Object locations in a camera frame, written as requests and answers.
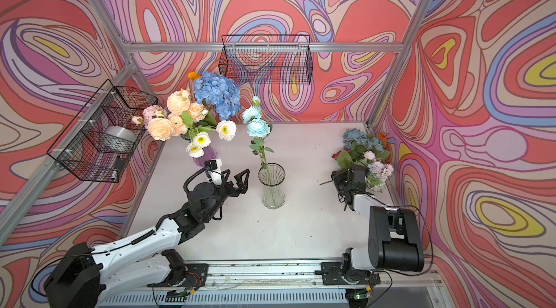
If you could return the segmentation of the blue purple glass vase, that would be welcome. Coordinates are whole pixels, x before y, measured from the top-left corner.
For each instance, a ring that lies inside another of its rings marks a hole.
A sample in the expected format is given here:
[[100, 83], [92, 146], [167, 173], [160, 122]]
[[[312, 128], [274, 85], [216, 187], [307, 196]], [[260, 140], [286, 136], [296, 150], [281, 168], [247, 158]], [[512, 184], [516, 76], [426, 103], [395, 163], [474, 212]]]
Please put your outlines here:
[[195, 145], [192, 146], [194, 156], [192, 156], [193, 162], [198, 167], [204, 167], [205, 161], [215, 160], [217, 159], [217, 152], [213, 149], [212, 146], [208, 146], [203, 148], [203, 155], [201, 154], [201, 148], [196, 147]]

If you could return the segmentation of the white yellow-centred poppy stem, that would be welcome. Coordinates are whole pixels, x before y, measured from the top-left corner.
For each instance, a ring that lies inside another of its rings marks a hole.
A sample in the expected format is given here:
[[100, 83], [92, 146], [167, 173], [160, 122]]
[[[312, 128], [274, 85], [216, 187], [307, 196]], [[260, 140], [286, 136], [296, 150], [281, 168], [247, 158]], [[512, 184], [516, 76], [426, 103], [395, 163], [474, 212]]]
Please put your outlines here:
[[220, 121], [216, 125], [194, 125], [182, 136], [188, 141], [187, 153], [192, 158], [202, 158], [212, 145], [210, 133], [215, 132], [220, 140], [232, 141], [237, 133], [233, 121]]

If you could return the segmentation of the lilac white mixed bouquet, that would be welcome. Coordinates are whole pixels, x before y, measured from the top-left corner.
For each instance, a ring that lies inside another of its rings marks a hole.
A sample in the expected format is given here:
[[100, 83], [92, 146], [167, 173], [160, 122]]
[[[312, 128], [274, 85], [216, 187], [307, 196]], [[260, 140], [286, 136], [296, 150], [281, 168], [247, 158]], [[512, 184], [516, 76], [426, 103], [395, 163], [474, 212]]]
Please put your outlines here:
[[366, 188], [372, 191], [379, 191], [392, 175], [394, 167], [391, 164], [378, 160], [373, 151], [365, 152], [363, 157], [366, 160], [366, 167], [369, 169], [369, 173], [365, 178]]

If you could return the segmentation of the pale blue rose stem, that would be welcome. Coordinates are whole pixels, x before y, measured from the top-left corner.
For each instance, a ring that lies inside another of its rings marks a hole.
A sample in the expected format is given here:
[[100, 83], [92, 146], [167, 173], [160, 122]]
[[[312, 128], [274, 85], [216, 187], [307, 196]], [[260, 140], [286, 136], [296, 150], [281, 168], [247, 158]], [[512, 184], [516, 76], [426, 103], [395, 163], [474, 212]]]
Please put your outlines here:
[[253, 96], [251, 106], [241, 114], [243, 124], [246, 126], [248, 136], [251, 138], [250, 149], [259, 157], [261, 169], [269, 174], [269, 163], [266, 153], [273, 152], [265, 144], [265, 138], [272, 132], [272, 125], [266, 120], [262, 109], [262, 101], [258, 96]]

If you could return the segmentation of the red sunflower stem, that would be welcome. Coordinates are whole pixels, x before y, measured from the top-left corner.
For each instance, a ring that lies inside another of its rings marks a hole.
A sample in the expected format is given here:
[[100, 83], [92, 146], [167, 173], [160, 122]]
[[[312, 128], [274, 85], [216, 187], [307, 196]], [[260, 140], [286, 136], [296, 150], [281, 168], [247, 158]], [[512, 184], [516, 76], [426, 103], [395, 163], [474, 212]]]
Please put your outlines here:
[[334, 153], [332, 156], [333, 160], [337, 160], [337, 158], [340, 156], [340, 154], [342, 153], [343, 150], [339, 150], [338, 152]]

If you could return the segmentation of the orange poppy flower stem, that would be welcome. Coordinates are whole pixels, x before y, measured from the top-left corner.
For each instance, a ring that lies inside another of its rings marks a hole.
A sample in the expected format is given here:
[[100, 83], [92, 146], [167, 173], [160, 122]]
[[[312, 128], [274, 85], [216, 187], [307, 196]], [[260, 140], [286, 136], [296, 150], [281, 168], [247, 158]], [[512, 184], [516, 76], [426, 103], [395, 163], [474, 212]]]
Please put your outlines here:
[[201, 75], [197, 72], [191, 71], [188, 73], [188, 86], [191, 93], [191, 99], [197, 101], [197, 96], [195, 95], [195, 82], [201, 78]]

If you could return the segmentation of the cream rose flower stem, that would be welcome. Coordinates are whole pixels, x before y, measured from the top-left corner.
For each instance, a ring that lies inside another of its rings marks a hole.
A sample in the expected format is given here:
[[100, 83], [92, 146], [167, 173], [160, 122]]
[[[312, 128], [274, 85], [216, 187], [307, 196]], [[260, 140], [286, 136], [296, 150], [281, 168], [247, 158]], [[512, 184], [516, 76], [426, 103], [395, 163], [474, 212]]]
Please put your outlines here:
[[191, 106], [191, 94], [188, 89], [181, 89], [168, 96], [167, 109], [175, 115], [182, 115]]

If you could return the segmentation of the peach rose flower stem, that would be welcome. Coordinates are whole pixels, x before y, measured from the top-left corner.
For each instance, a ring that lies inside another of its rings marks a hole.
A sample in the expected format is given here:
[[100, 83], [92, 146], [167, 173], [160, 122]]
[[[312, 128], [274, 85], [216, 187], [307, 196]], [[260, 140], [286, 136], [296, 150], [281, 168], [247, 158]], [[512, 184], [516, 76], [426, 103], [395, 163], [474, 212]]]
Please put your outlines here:
[[166, 118], [153, 119], [145, 128], [156, 141], [167, 141], [187, 134], [189, 128], [198, 125], [208, 114], [209, 111], [203, 105], [192, 103], [182, 115], [167, 114]]

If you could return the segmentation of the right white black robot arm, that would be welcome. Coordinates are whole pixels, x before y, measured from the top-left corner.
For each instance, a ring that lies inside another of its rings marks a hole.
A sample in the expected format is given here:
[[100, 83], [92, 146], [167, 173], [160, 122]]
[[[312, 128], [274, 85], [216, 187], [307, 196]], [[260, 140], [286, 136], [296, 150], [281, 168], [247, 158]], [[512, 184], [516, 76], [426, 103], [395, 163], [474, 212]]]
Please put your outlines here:
[[340, 269], [346, 276], [374, 270], [420, 273], [425, 256], [415, 212], [380, 202], [366, 190], [365, 177], [360, 165], [331, 173], [339, 201], [369, 221], [367, 245], [346, 249]]

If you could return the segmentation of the orange gerbera flower stem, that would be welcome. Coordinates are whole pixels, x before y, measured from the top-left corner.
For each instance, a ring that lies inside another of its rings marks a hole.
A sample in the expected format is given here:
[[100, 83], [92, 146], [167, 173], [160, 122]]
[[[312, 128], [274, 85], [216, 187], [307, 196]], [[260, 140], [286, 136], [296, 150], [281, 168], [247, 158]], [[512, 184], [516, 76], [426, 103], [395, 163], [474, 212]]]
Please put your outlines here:
[[384, 147], [388, 145], [387, 138], [384, 134], [378, 133], [376, 136], [379, 138]]

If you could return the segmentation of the teal white bouquet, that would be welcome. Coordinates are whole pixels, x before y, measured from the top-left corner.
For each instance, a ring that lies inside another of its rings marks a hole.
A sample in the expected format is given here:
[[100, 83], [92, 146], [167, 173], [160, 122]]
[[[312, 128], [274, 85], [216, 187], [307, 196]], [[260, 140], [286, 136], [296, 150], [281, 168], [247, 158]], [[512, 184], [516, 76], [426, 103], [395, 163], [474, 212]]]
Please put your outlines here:
[[356, 128], [344, 132], [342, 150], [340, 156], [335, 160], [341, 169], [347, 169], [352, 165], [366, 166], [363, 154], [367, 151], [373, 151], [378, 160], [383, 163], [391, 155], [387, 146], [384, 147], [377, 136], [366, 134]]

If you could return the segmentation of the blue hydrangea flower stem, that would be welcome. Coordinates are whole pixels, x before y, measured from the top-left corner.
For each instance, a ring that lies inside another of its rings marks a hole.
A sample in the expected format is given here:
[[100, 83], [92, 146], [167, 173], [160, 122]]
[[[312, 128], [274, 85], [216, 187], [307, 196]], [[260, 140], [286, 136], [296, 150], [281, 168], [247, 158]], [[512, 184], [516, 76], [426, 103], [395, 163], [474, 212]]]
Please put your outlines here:
[[240, 89], [234, 80], [204, 72], [193, 82], [195, 99], [210, 104], [220, 120], [227, 121], [240, 112]]

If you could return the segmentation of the clear ribbed glass vase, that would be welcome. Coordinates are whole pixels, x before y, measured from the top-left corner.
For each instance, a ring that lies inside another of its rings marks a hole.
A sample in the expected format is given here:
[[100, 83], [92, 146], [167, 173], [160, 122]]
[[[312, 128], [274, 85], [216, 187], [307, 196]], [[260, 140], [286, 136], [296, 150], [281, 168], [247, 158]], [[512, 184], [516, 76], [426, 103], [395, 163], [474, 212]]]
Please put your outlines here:
[[258, 179], [263, 185], [262, 202], [268, 209], [281, 208], [286, 200], [283, 183], [286, 178], [284, 167], [277, 163], [268, 163], [258, 173]]

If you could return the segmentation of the pink rose flower stem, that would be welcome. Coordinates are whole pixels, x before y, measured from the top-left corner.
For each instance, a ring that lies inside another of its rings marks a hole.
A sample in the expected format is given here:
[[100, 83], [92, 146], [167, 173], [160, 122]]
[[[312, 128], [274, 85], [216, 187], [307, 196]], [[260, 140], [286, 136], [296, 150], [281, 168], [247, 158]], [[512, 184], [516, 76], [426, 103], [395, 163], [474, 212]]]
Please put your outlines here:
[[167, 111], [163, 107], [159, 105], [152, 105], [144, 109], [142, 115], [133, 115], [131, 122], [134, 125], [147, 126], [153, 119], [166, 117]]

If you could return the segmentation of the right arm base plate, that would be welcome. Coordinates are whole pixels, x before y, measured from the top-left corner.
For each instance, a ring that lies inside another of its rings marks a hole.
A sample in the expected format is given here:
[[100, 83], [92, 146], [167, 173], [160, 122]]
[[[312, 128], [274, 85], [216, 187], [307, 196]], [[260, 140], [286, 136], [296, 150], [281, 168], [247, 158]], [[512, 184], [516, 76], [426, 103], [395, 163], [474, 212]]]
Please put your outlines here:
[[320, 269], [316, 270], [314, 274], [321, 276], [325, 286], [367, 285], [375, 287], [382, 283], [377, 272], [356, 270], [339, 261], [322, 262]]

